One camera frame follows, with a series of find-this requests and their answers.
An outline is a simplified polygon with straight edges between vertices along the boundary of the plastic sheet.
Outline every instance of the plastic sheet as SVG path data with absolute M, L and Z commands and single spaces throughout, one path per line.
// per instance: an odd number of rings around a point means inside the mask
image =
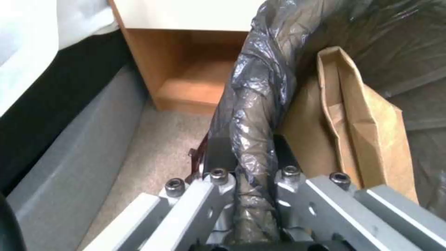
M 235 241 L 279 238 L 273 132 L 315 55 L 342 47 L 367 85 L 403 110 L 420 204 L 446 152 L 446 3 L 442 0 L 268 0 L 252 21 L 209 136 L 236 155 Z

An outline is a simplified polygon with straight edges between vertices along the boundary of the wooden shelf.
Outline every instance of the wooden shelf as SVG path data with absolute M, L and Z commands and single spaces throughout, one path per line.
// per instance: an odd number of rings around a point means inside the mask
M 109 2 L 156 108 L 212 114 L 248 33 L 128 29 L 115 1 Z
M 158 90 L 159 109 L 213 113 L 239 51 L 239 47 L 219 44 L 192 49 L 180 74 Z

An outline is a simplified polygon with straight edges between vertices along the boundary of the bolt head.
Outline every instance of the bolt head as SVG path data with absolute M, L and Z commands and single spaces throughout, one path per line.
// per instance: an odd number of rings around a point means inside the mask
M 166 194 L 169 197 L 177 198 L 184 194 L 186 185 L 180 178 L 170 179 L 165 184 Z
M 333 172 L 329 176 L 330 180 L 342 190 L 347 191 L 351 184 L 350 176 L 343 172 Z
M 211 176 L 211 182 L 215 185 L 224 185 L 228 181 L 228 173 L 223 168 L 214 168 L 209 175 Z
M 295 166 L 286 166 L 282 168 L 282 178 L 286 181 L 299 181 L 301 170 Z

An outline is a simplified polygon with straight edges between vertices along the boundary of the paper bag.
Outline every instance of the paper bag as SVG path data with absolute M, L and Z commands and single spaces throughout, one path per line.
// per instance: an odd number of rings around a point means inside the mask
M 358 188 L 387 184 L 417 202 L 401 110 L 362 82 L 341 48 L 320 51 L 317 63 L 318 88 L 306 83 L 281 128 L 304 173 L 341 170 Z

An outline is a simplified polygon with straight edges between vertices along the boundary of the black fabric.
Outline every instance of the black fabric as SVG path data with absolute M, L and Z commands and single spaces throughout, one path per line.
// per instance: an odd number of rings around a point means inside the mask
M 120 31 L 58 52 L 0 118 L 0 191 L 8 195 L 76 115 L 132 60 Z

